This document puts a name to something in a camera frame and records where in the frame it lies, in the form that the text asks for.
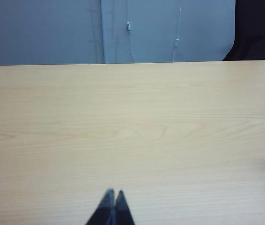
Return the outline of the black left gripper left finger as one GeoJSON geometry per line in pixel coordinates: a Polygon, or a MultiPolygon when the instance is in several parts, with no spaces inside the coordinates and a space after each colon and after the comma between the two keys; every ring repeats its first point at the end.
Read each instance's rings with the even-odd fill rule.
{"type": "Polygon", "coordinates": [[[97,208],[87,221],[87,225],[114,225],[115,192],[109,188],[101,198],[97,208]]]}

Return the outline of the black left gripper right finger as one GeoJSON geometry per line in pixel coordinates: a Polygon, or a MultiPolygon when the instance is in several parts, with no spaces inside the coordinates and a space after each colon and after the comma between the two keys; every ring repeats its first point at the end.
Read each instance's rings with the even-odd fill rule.
{"type": "Polygon", "coordinates": [[[114,225],[135,225],[123,190],[120,190],[114,206],[114,225]]]}

